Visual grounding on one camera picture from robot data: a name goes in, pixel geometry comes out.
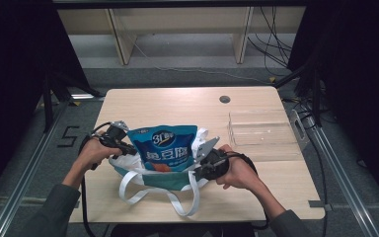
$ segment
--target person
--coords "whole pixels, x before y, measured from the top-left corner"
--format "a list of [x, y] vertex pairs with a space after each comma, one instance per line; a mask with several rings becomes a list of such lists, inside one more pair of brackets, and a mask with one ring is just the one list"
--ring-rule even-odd
[[[229, 145], [219, 148], [231, 154]], [[66, 236], [69, 217], [80, 196], [78, 191], [85, 173], [93, 164], [111, 155], [120, 155], [117, 148], [102, 145], [98, 138], [91, 138], [83, 147], [70, 171], [61, 184], [55, 185], [44, 205], [31, 218], [19, 236], [59, 237]], [[286, 210], [272, 195], [265, 183], [242, 159], [231, 157], [229, 171], [216, 180], [223, 189], [246, 189], [253, 193], [270, 219], [270, 227], [276, 236], [311, 236], [311, 232], [292, 210]]]

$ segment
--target bag handle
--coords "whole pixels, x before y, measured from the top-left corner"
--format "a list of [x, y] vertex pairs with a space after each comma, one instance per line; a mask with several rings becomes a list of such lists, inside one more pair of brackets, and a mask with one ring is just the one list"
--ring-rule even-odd
[[189, 209], [189, 211], [185, 212], [180, 200], [178, 197], [173, 194], [172, 192], [165, 190], [165, 189], [160, 189], [160, 188], [149, 188], [146, 190], [142, 190], [137, 192], [133, 197], [127, 199], [125, 197], [125, 190], [130, 183], [130, 181], [139, 175], [139, 173], [135, 171], [129, 171], [121, 181], [121, 184], [119, 185], [119, 190], [118, 190], [118, 195], [121, 199], [123, 199], [126, 203], [128, 204], [135, 204], [138, 201], [140, 201], [142, 198], [144, 198], [147, 194], [149, 193], [161, 193], [161, 194], [167, 194], [169, 200], [171, 201], [172, 206], [174, 207], [174, 210], [177, 212], [178, 215], [180, 216], [192, 216], [195, 214], [195, 212], [198, 210], [199, 207], [199, 188], [198, 188], [198, 183], [196, 182], [195, 179], [195, 172], [194, 171], [189, 171], [189, 184], [192, 189], [193, 193], [193, 200], [192, 200], [192, 206]]

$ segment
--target background table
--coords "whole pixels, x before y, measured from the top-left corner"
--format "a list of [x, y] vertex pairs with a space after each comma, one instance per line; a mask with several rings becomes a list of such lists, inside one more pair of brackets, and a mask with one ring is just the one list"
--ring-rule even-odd
[[[219, 98], [228, 96], [230, 103]], [[279, 120], [288, 122], [278, 94], [271, 87], [157, 88], [110, 90], [101, 108], [97, 124], [124, 120], [130, 128], [159, 124], [196, 124], [209, 130], [209, 138], [220, 136], [216, 145], [230, 143], [229, 113], [274, 111]], [[295, 137], [292, 130], [287, 136]], [[261, 178], [287, 209], [302, 219], [319, 219], [322, 208], [311, 208], [309, 200], [319, 200], [298, 145], [283, 147], [298, 154], [279, 159], [277, 155], [254, 158]], [[246, 190], [222, 190], [209, 182], [200, 190], [199, 211], [191, 217], [178, 216], [165, 195], [150, 194], [135, 205], [118, 197], [120, 175], [104, 161], [94, 172], [88, 172], [87, 202], [90, 222], [180, 222], [180, 221], [255, 221], [265, 219], [258, 200]], [[139, 187], [129, 188], [133, 194]], [[184, 208], [189, 208], [191, 192], [178, 194]], [[71, 222], [82, 222], [82, 209], [74, 210]]]

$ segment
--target dark sleeve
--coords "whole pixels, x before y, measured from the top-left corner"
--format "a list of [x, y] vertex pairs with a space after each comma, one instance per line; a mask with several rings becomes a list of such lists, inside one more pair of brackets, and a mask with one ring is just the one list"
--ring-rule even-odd
[[27, 222], [19, 236], [66, 236], [69, 217], [79, 196], [80, 192], [69, 186], [54, 186], [42, 208]]
[[310, 230], [292, 210], [286, 210], [269, 225], [273, 233], [278, 237], [312, 236]]

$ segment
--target blue package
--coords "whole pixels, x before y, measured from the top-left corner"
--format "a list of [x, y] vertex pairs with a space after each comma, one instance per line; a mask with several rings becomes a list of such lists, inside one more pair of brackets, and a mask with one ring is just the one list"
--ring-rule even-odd
[[130, 130], [127, 136], [147, 170], [180, 172], [193, 164], [196, 125], [159, 125]]

